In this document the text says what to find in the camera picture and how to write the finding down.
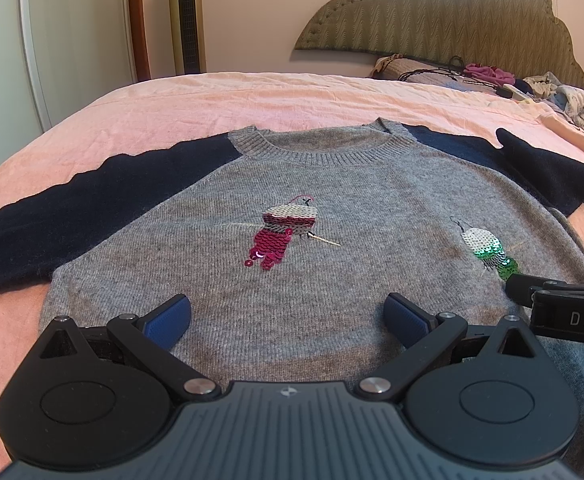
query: metal screw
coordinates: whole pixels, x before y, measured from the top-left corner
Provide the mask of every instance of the metal screw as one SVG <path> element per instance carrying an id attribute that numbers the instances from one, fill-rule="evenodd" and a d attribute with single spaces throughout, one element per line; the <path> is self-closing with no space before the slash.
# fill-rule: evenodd
<path id="1" fill-rule="evenodd" d="M 382 394 L 392 387 L 392 383 L 382 377 L 367 377 L 358 386 L 369 394 Z"/>
<path id="2" fill-rule="evenodd" d="M 197 379 L 190 379 L 185 384 L 183 384 L 183 389 L 194 395 L 205 395 L 211 394 L 216 388 L 216 383 L 210 379 L 204 377 L 199 377 Z"/>

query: blue gripper pad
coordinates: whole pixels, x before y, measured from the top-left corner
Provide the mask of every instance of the blue gripper pad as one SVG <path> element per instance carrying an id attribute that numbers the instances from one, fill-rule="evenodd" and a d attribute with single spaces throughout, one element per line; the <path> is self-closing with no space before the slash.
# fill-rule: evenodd
<path id="1" fill-rule="evenodd" d="M 392 292 L 383 304 L 385 326 L 405 348 L 414 345 L 437 325 L 437 318 L 428 314 L 414 303 Z"/>
<path id="2" fill-rule="evenodd" d="M 164 350 L 172 348 L 189 328 L 192 309 L 187 296 L 177 294 L 138 319 L 136 327 Z"/>

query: green sequin bird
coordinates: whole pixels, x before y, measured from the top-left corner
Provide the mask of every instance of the green sequin bird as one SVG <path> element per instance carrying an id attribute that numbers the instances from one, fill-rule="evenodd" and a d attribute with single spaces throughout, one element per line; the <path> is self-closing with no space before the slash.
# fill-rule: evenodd
<path id="1" fill-rule="evenodd" d="M 475 256 L 483 262 L 487 269 L 496 269 L 502 280 L 506 281 L 512 274 L 518 272 L 518 263 L 505 254 L 503 244 L 490 231 L 463 225 L 454 217 L 452 222 L 460 227 L 460 236 Z"/>

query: tower fan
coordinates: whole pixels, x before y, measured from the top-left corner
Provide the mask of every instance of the tower fan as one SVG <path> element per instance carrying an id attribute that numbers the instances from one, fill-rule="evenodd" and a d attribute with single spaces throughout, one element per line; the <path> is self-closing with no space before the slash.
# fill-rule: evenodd
<path id="1" fill-rule="evenodd" d="M 169 15 L 177 75 L 205 72 L 201 0 L 169 0 Z"/>

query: ribbed neckline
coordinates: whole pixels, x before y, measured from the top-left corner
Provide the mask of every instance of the ribbed neckline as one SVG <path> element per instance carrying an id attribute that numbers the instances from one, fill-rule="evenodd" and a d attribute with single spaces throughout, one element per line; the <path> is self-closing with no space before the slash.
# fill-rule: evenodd
<path id="1" fill-rule="evenodd" d="M 363 125 L 363 127 L 373 128 L 373 124 Z M 242 130 L 232 132 L 230 140 L 243 155 L 261 160 L 278 160 L 304 166 L 364 166 L 395 158 L 398 154 L 408 153 L 418 144 L 409 134 L 403 135 L 397 132 L 397 129 L 396 127 L 391 128 L 387 140 L 373 148 L 328 153 L 293 152 L 280 148 L 267 140 L 263 134 L 263 132 L 274 132 L 271 130 L 259 130 L 256 126 L 248 126 Z"/>

